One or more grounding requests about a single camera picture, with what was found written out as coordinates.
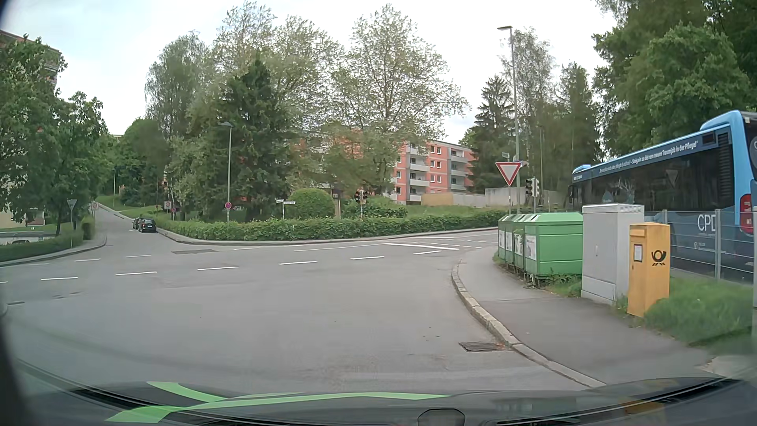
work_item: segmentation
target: asphalt road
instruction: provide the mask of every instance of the asphalt road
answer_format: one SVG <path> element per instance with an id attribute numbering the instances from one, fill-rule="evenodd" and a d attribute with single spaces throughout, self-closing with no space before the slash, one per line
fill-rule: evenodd
<path id="1" fill-rule="evenodd" d="M 572 390 L 492 341 L 450 282 L 496 231 L 298 246 L 190 246 L 100 210 L 101 249 L 0 268 L 14 355 L 90 385 L 249 393 Z M 29 392 L 36 379 L 22 374 Z"/>

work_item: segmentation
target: yield sign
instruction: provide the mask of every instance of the yield sign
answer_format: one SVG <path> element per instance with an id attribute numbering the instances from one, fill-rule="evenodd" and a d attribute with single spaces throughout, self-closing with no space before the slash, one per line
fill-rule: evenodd
<path id="1" fill-rule="evenodd" d="M 505 178 L 505 182 L 507 182 L 507 186 L 511 186 L 512 182 L 516 179 L 518 170 L 520 170 L 521 162 L 520 161 L 497 161 L 495 164 L 497 165 L 497 168 L 500 169 L 500 173 L 502 174 L 502 177 Z"/>

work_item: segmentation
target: building facade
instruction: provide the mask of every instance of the building facade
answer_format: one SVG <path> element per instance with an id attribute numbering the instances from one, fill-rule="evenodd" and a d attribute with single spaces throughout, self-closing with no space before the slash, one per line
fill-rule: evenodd
<path id="1" fill-rule="evenodd" d="M 467 193 L 470 181 L 471 150 L 442 141 L 429 141 L 425 150 L 405 145 L 394 166 L 389 198 L 400 204 L 419 204 L 423 194 Z"/>

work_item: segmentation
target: storm drain grate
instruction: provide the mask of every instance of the storm drain grate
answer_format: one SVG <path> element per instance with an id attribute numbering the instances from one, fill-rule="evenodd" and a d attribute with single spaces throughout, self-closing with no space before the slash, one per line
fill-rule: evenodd
<path id="1" fill-rule="evenodd" d="M 459 344 L 466 352 L 491 352 L 505 349 L 505 345 L 497 342 L 460 342 Z"/>
<path id="2" fill-rule="evenodd" d="M 217 252 L 218 250 L 213 249 L 199 249 L 199 250 L 178 250 L 175 252 L 172 252 L 175 255 L 194 255 L 195 253 L 212 253 Z"/>

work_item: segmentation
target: electrical box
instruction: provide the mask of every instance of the electrical box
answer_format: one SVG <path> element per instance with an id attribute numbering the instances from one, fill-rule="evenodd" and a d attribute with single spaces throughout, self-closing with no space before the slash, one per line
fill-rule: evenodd
<path id="1" fill-rule="evenodd" d="M 670 225 L 632 224 L 629 241 L 627 312 L 643 317 L 670 294 Z"/>
<path id="2" fill-rule="evenodd" d="M 592 204 L 584 216 L 581 297 L 611 305 L 628 294 L 628 231 L 644 223 L 644 206 Z"/>

